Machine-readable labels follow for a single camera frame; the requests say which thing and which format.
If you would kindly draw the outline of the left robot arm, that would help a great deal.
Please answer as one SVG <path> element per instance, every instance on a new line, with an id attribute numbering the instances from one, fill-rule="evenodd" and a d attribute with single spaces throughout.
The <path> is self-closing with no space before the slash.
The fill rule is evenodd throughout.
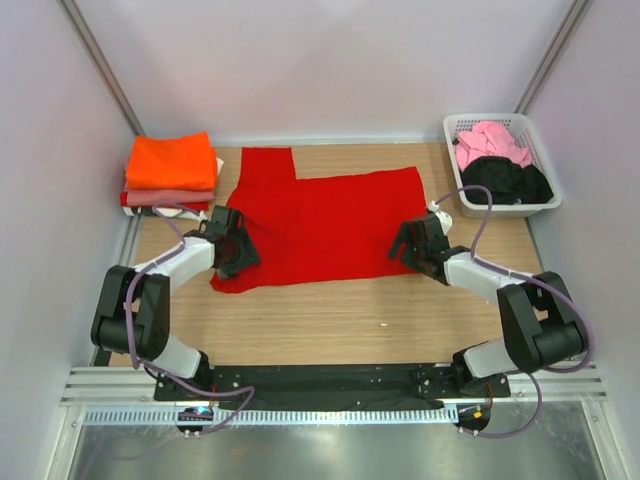
<path id="1" fill-rule="evenodd" d="M 223 280 L 260 263 L 245 226 L 244 214 L 216 206 L 199 226 L 178 232 L 178 243 L 135 266 L 115 265 L 105 274 L 91 327 L 92 343 L 105 351 L 130 356 L 172 381 L 189 399 L 225 398 L 238 390 L 213 391 L 207 355 L 171 333 L 171 297 L 200 273 L 213 269 Z"/>

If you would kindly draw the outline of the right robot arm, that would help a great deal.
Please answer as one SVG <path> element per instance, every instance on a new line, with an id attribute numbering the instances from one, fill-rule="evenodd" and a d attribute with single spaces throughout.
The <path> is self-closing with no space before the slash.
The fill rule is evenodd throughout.
<path id="1" fill-rule="evenodd" d="M 508 373 L 551 371 L 591 347 L 590 333 L 558 274 L 529 275 L 487 262 L 447 236 L 441 211 L 401 224 L 388 257 L 445 286 L 468 290 L 498 307 L 502 337 L 452 357 L 450 381 L 464 396 L 480 395 Z"/>

